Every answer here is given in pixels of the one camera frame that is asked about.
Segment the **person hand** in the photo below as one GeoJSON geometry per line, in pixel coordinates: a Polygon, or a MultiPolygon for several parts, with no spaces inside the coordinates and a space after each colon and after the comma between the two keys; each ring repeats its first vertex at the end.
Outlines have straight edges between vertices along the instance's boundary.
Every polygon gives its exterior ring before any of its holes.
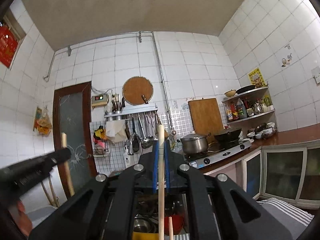
{"type": "Polygon", "coordinates": [[[9,208],[9,212],[20,231],[25,235],[25,237],[28,238],[33,229],[33,225],[31,220],[25,213],[25,207],[23,203],[18,200],[13,206],[9,208]]]}

